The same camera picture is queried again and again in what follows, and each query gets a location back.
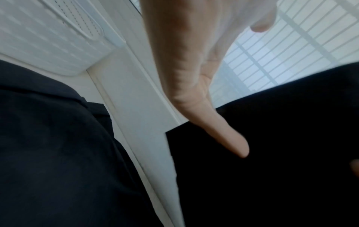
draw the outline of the black garment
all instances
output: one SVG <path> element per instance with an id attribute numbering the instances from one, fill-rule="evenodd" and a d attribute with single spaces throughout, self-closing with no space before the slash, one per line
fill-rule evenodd
<path id="1" fill-rule="evenodd" d="M 217 109 L 248 141 L 241 159 L 186 123 L 167 138 L 187 227 L 357 222 L 359 64 Z"/>
<path id="2" fill-rule="evenodd" d="M 0 70 L 0 226 L 162 226 L 104 105 Z"/>

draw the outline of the finger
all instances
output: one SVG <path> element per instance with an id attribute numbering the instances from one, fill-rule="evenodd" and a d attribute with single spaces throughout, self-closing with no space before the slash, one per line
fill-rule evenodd
<path id="1" fill-rule="evenodd" d="M 277 18 L 277 6 L 274 7 L 267 15 L 251 26 L 254 32 L 265 32 L 270 29 Z"/>
<path id="2" fill-rule="evenodd" d="M 359 159 L 355 159 L 350 162 L 350 167 L 352 168 L 352 171 L 354 174 L 359 177 Z"/>
<path id="3" fill-rule="evenodd" d="M 216 112 L 208 99 L 204 98 L 192 107 L 176 107 L 192 123 L 203 128 L 228 150 L 242 158 L 249 154 L 249 145 L 246 139 Z"/>

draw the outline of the perforated basket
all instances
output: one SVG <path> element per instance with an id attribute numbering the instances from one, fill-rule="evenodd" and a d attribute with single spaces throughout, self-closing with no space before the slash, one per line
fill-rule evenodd
<path id="1" fill-rule="evenodd" d="M 0 1 L 0 52 L 53 73 L 79 74 L 116 48 L 102 29 L 108 23 L 95 8 L 92 15 L 101 19 L 94 20 L 89 7 L 88 0 Z"/>

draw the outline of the person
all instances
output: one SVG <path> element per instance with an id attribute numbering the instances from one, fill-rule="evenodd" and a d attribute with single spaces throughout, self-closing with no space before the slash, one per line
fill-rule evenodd
<path id="1" fill-rule="evenodd" d="M 169 100 L 246 157 L 246 139 L 217 114 L 208 88 L 246 27 L 274 24 L 276 0 L 141 0 L 141 8 Z M 0 69 L 0 226 L 162 226 L 104 106 L 25 68 Z"/>

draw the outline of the dark clothing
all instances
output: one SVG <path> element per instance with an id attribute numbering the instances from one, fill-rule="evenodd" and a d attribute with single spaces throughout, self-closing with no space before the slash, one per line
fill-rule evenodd
<path id="1" fill-rule="evenodd" d="M 0 70 L 0 226 L 162 226 L 104 105 Z"/>
<path id="2" fill-rule="evenodd" d="M 186 123 L 167 133 L 187 227 L 358 220 L 359 64 L 217 109 L 249 143 L 241 159 Z"/>

